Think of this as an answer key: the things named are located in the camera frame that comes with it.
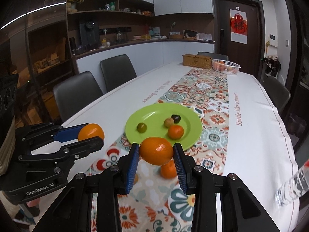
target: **patterned table runner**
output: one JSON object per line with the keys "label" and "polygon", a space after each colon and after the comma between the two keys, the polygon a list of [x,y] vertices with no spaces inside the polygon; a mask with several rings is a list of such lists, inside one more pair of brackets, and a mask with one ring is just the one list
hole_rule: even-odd
{"label": "patterned table runner", "polygon": [[[199,140],[185,153],[212,173],[222,174],[226,159],[229,130],[228,81],[214,70],[192,68],[173,85],[158,103],[173,102],[188,107],[200,117],[203,130]],[[109,148],[104,158],[96,160],[87,175],[101,173],[128,154],[130,143],[125,134]],[[194,209],[194,195],[185,195],[177,177],[166,180],[160,167],[140,160],[138,181],[129,195],[119,195],[122,231],[189,232]],[[92,201],[92,231],[96,231],[96,201]]]}

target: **door frame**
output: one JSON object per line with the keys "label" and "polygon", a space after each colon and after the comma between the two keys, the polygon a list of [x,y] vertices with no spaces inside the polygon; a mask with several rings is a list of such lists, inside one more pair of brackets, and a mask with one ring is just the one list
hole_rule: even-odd
{"label": "door frame", "polygon": [[[260,81],[262,76],[262,70],[263,70],[263,62],[262,59],[264,58],[265,53],[265,18],[264,18],[264,9],[263,9],[263,3],[259,0],[228,0],[233,2],[239,2],[247,5],[254,5],[257,8],[258,13],[258,24],[261,28],[260,35],[259,35],[259,42],[260,42],[260,49],[259,49],[259,56],[260,58],[260,64],[259,64],[259,71],[257,74],[257,80]],[[218,17],[217,17],[217,0],[213,0],[214,5],[214,41],[215,41],[215,49],[214,53],[218,52],[219,49],[219,33],[218,33]]]}

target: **green plate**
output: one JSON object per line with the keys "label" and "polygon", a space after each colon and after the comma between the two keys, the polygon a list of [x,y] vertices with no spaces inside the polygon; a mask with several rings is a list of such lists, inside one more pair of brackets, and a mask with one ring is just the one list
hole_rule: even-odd
{"label": "green plate", "polygon": [[[164,126],[164,120],[173,114],[181,117],[178,125],[184,129],[184,135],[177,140],[168,137],[168,128]],[[147,131],[139,133],[136,130],[138,123],[145,123]],[[200,137],[202,122],[199,116],[187,107],[174,103],[160,103],[145,106],[133,113],[126,123],[126,136],[129,142],[140,144],[148,137],[166,138],[172,145],[180,142],[183,150],[189,149]]]}

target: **red lantern decoration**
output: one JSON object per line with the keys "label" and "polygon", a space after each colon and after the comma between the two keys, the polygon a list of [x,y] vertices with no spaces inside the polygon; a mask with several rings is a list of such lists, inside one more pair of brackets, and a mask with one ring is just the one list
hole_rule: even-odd
{"label": "red lantern decoration", "polygon": [[246,32],[246,24],[244,23],[244,19],[241,14],[236,13],[234,15],[234,21],[231,24],[232,29],[235,31],[235,33],[243,34]]}

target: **clear bottle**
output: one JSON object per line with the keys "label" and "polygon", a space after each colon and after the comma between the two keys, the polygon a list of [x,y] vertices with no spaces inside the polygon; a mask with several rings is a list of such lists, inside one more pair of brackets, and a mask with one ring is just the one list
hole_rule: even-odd
{"label": "clear bottle", "polygon": [[276,192],[275,200],[285,206],[303,196],[309,190],[309,160]]}

